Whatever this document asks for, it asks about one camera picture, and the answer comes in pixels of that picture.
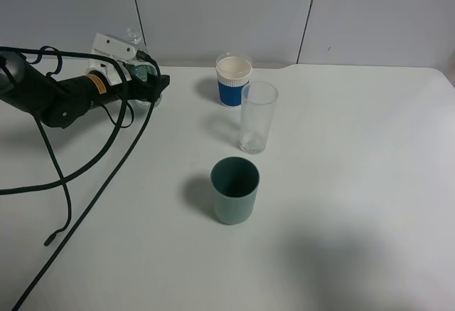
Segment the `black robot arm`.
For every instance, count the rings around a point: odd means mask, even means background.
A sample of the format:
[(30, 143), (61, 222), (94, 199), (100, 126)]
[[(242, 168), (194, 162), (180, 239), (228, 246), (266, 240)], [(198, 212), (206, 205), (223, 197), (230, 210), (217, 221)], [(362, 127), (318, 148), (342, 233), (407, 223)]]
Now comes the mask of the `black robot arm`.
[[(63, 59), (93, 60), (91, 67), (75, 78), (57, 81), (53, 76), (63, 68)], [(48, 127), (66, 128), (96, 107), (117, 100), (155, 103), (169, 86), (170, 76), (155, 74), (141, 80), (125, 60), (89, 53), (1, 47), (1, 100), (37, 117)]]

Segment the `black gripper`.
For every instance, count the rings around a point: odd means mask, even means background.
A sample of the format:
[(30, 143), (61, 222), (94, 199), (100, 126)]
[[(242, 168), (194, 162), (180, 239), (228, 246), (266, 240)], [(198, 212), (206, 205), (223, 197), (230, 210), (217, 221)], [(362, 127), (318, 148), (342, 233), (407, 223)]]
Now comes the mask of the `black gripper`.
[(126, 84), (110, 85), (110, 81), (99, 71), (94, 70), (84, 76), (88, 79), (88, 96), (96, 105), (105, 105), (116, 100), (158, 100), (170, 84), (169, 75), (147, 75), (143, 82), (137, 77)]

